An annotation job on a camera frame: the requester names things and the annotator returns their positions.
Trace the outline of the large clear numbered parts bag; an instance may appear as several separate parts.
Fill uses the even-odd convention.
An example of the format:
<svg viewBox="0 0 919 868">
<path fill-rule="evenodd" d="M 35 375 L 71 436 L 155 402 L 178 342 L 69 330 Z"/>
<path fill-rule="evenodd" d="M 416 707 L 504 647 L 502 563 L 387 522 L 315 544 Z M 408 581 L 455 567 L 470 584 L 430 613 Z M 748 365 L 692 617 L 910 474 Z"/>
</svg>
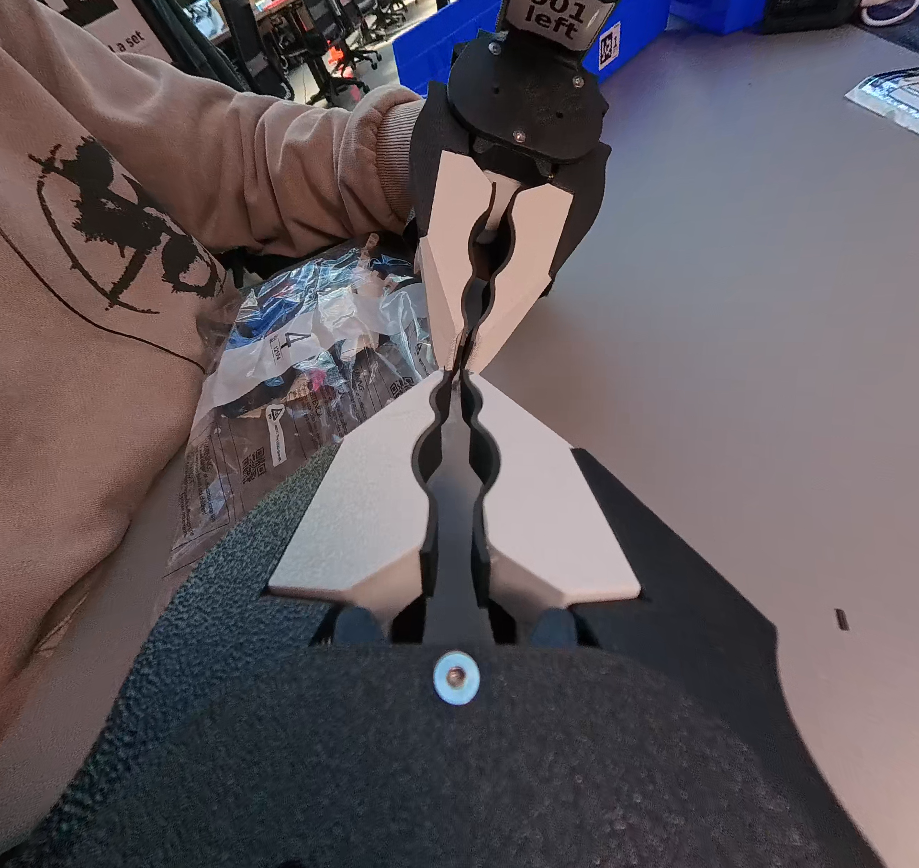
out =
<svg viewBox="0 0 919 868">
<path fill-rule="evenodd" d="M 195 413 L 165 580 L 436 368 L 425 288 L 398 235 L 364 234 L 248 288 Z"/>
</svg>

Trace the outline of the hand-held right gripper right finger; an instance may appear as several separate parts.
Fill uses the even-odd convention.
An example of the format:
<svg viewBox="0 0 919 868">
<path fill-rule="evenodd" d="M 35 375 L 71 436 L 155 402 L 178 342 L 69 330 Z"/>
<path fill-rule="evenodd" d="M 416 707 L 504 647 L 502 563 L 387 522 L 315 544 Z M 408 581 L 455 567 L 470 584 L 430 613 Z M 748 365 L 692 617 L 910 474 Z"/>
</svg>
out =
<svg viewBox="0 0 919 868">
<path fill-rule="evenodd" d="M 480 486 L 472 584 L 491 638 L 517 642 L 549 611 L 639 598 L 575 449 L 475 373 L 461 374 L 460 397 Z"/>
</svg>

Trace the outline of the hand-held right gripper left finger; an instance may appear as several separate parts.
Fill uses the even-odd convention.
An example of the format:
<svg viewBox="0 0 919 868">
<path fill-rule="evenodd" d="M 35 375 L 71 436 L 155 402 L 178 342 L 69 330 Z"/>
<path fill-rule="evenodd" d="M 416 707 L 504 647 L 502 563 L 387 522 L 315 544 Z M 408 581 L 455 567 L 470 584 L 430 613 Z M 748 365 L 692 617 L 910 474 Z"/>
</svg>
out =
<svg viewBox="0 0 919 868">
<path fill-rule="evenodd" d="M 452 378 L 432 373 L 354 429 L 268 581 L 268 594 L 362 609 L 392 642 L 422 642 L 435 593 Z"/>
</svg>

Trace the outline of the group of black office chairs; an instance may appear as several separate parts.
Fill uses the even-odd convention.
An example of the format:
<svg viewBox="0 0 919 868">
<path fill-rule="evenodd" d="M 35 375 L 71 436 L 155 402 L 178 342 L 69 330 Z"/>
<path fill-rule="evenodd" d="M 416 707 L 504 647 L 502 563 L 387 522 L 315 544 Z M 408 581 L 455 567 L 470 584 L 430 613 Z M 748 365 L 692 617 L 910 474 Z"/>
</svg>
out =
<svg viewBox="0 0 919 868">
<path fill-rule="evenodd" d="M 201 30 L 188 7 L 177 0 L 151 1 L 181 49 L 181 67 L 235 90 L 293 101 L 288 74 L 293 63 L 313 76 L 316 92 L 307 103 L 324 100 L 336 107 L 342 98 L 358 100 L 370 92 L 358 76 L 358 63 L 367 61 L 376 70 L 382 60 L 376 49 L 348 45 L 354 27 L 346 25 L 337 0 L 271 1 L 262 16 L 250 0 L 216 0 L 224 25 L 218 34 L 228 36 L 231 56 Z"/>
</svg>

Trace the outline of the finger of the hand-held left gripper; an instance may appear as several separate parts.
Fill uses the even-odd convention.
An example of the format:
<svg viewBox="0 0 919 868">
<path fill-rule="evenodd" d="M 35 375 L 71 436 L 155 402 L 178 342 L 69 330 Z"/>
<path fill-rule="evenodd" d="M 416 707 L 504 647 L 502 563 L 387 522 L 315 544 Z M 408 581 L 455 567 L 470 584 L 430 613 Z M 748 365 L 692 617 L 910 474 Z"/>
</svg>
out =
<svg viewBox="0 0 919 868">
<path fill-rule="evenodd" d="M 464 339 L 464 297 L 473 277 L 471 242 L 490 215 L 493 193 L 493 182 L 471 157 L 442 152 L 428 228 L 418 245 L 430 339 L 440 369 L 454 368 Z"/>
<path fill-rule="evenodd" d="M 497 356 L 549 284 L 549 270 L 568 218 L 572 194 L 555 185 L 520 191 L 509 214 L 509 254 L 489 283 L 465 367 L 479 373 Z"/>
</svg>

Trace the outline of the person's left forearm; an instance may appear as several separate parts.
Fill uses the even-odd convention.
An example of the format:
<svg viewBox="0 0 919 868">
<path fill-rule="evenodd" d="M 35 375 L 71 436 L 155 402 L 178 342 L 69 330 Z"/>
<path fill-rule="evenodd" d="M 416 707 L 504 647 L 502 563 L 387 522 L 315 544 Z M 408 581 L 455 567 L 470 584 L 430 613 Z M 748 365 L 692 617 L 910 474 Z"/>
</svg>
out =
<svg viewBox="0 0 919 868">
<path fill-rule="evenodd" d="M 198 92 L 184 126 L 157 127 L 138 168 L 167 213 L 214 252 L 299 256 L 371 232 L 403 231 L 409 155 L 424 100 L 382 88 L 355 110 Z"/>
</svg>

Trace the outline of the holographic sticker sheet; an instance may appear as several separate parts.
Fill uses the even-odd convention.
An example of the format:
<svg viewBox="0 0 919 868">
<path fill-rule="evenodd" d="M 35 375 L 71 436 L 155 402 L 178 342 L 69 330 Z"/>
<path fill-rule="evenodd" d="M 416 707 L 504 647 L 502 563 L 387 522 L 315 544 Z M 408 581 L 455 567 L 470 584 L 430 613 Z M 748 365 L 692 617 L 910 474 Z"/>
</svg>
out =
<svg viewBox="0 0 919 868">
<path fill-rule="evenodd" d="M 917 67 L 872 75 L 860 81 L 845 98 L 918 134 Z"/>
</svg>

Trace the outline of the blue bin with tag label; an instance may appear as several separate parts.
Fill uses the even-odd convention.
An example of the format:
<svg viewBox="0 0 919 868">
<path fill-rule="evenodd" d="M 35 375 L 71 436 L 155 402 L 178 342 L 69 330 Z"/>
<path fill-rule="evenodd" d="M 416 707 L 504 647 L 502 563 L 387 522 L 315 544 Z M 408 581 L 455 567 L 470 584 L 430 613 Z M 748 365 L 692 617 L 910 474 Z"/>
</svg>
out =
<svg viewBox="0 0 919 868">
<path fill-rule="evenodd" d="M 426 96 L 430 81 L 448 82 L 453 48 L 482 30 L 493 32 L 502 0 L 456 0 L 393 41 L 400 83 Z M 671 0 L 621 0 L 607 19 L 583 66 L 602 82 L 661 35 Z"/>
</svg>

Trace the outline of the person's beige sweatshirt torso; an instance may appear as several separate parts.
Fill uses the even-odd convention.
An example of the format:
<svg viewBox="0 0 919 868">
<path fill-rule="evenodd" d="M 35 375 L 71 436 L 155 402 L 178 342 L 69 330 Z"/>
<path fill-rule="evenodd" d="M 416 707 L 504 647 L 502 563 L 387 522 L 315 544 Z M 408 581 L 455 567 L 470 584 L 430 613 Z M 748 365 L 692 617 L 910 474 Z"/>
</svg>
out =
<svg viewBox="0 0 919 868">
<path fill-rule="evenodd" d="M 2 736 L 190 431 L 246 103 L 2 0 Z"/>
</svg>

